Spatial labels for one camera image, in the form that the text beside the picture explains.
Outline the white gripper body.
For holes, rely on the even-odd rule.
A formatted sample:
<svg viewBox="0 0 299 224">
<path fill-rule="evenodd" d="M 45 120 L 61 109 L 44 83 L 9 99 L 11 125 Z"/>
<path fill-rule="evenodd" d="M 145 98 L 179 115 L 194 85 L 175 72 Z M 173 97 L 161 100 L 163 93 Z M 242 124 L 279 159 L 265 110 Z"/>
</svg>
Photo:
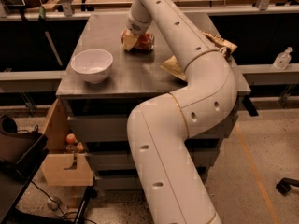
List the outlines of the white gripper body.
<svg viewBox="0 0 299 224">
<path fill-rule="evenodd" d="M 134 34 L 143 35 L 151 23 L 152 17 L 146 7 L 139 0 L 134 0 L 128 12 L 127 29 Z"/>
</svg>

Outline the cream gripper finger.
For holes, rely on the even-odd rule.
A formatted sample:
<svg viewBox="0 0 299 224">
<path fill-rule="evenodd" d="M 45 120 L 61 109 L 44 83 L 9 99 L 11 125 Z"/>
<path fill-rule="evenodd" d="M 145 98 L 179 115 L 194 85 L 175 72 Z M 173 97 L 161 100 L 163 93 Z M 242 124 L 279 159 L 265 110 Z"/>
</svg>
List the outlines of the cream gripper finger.
<svg viewBox="0 0 299 224">
<path fill-rule="evenodd" d="M 123 38 L 124 49 L 130 51 L 137 43 L 138 38 L 139 35 L 133 34 L 130 31 L 128 31 Z"/>
</svg>

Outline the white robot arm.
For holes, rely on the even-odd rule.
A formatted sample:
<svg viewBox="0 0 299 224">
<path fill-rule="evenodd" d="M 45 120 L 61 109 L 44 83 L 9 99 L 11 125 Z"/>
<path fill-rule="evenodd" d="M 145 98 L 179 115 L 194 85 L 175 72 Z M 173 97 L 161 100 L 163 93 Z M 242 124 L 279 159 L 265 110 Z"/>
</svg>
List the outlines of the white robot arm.
<svg viewBox="0 0 299 224">
<path fill-rule="evenodd" d="M 156 24 L 186 75 L 185 87 L 134 108 L 127 136 L 155 224 L 222 224 L 185 146 L 221 123 L 235 106 L 231 66 L 172 0 L 135 0 L 127 26 Z"/>
</svg>

